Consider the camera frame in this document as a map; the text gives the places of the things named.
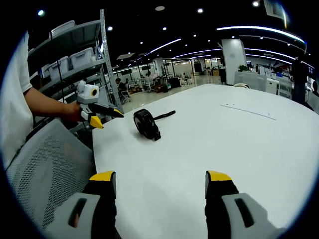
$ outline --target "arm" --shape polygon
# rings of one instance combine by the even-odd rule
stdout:
[[[35,88],[25,91],[24,98],[35,116],[59,117],[68,121],[80,121],[80,107],[74,102],[64,104],[51,99]]]

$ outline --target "black tape measure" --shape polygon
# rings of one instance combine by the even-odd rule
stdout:
[[[142,109],[134,113],[133,119],[140,134],[144,135],[146,138],[154,139],[156,141],[160,139],[160,131],[155,120],[171,116],[175,112],[176,111],[171,111],[167,114],[153,118],[152,114],[148,110]]]

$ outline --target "person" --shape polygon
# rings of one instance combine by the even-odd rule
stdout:
[[[116,84],[118,85],[118,90],[119,92],[122,92],[122,91],[126,91],[126,87],[125,87],[125,84],[123,82],[121,82],[121,79],[120,78],[117,78],[115,80]]]
[[[305,66],[301,63],[300,57],[296,57],[292,67],[292,76],[295,83],[293,101],[303,105],[305,103],[307,75]]]
[[[313,88],[314,88],[313,94],[319,97],[318,84],[316,81],[313,82]]]
[[[118,85],[119,97],[120,97],[120,100],[123,104],[124,96],[128,96],[128,97],[130,97],[130,96],[127,93],[126,85],[123,82],[121,82],[120,78],[117,78],[115,80],[115,82]]]
[[[77,103],[64,104],[32,87],[27,64],[28,38],[26,33],[17,46],[4,74],[0,92],[0,139],[5,170],[33,129],[32,115],[60,117],[68,121],[79,121],[81,118]]]

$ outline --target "ceiling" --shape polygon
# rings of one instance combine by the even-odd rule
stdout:
[[[159,5],[165,7],[163,11],[155,11]],[[307,42],[307,52],[311,53],[305,56],[304,61],[316,66],[314,55],[317,52],[316,39],[312,39],[312,25],[309,22],[314,14],[308,11],[305,6],[284,5],[284,9],[289,17],[288,28],[284,28],[283,20],[266,14],[263,2],[259,7],[252,6],[252,0],[242,1],[198,1],[191,4],[185,1],[112,1],[111,3],[99,3],[97,7],[87,7],[82,10],[65,9],[57,6],[47,5],[39,6],[38,9],[44,9],[44,17],[38,17],[36,13],[31,25],[29,26],[29,47],[33,48],[47,39],[48,32],[70,20],[75,20],[76,24],[85,23],[100,18],[100,8],[105,9],[106,26],[112,26],[112,31],[107,31],[107,41],[110,52],[112,66],[119,65],[121,68],[145,64],[153,58],[159,57],[172,58],[178,55],[220,48],[218,43],[221,39],[235,36],[240,38],[245,48],[256,48],[283,53],[292,57],[303,54],[303,51],[293,47],[296,45],[305,49],[306,45],[294,41],[292,38],[280,35],[278,33],[267,32],[256,29],[232,29],[217,31],[218,27],[237,26],[237,25],[255,25],[265,26],[290,32]],[[197,13],[201,7],[204,12]],[[243,37],[240,35],[254,35],[259,37]],[[169,46],[163,47],[148,56],[140,58],[139,54],[149,53],[152,50],[167,44],[176,39],[181,39]],[[119,55],[135,53],[123,61],[117,60]],[[263,55],[262,52],[246,51],[249,54]],[[211,55],[211,58],[222,57],[222,51],[205,52],[205,55]],[[196,55],[186,55],[184,57],[194,57]],[[274,57],[291,62],[292,60],[274,55]]]

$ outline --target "pillar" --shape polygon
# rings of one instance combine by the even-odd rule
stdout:
[[[247,65],[244,44],[240,39],[224,39],[221,42],[225,60],[226,82],[229,85],[233,85],[238,67]]]
[[[205,59],[204,58],[201,58],[198,60],[201,64],[201,71],[204,71],[205,69]]]
[[[155,74],[158,74],[159,76],[163,76],[162,74],[162,68],[164,69],[164,64],[163,64],[163,58],[155,58],[153,59],[153,67],[155,70]]]

